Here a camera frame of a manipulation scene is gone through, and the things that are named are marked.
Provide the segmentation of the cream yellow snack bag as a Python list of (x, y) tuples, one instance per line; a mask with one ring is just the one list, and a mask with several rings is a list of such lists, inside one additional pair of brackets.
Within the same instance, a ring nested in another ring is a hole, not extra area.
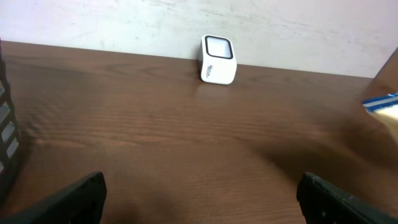
[(397, 142), (397, 92), (364, 100), (364, 109), (389, 130)]

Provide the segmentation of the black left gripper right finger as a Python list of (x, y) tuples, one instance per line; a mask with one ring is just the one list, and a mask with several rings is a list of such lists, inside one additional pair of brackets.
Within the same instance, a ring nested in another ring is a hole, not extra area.
[(296, 198), (307, 224), (397, 224), (397, 218), (311, 172), (304, 173), (300, 179)]

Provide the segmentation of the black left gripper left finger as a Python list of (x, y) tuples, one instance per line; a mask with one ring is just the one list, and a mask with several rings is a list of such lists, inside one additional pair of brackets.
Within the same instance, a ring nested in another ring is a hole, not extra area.
[(92, 172), (27, 209), (1, 219), (1, 224), (99, 224), (106, 195), (103, 173)]

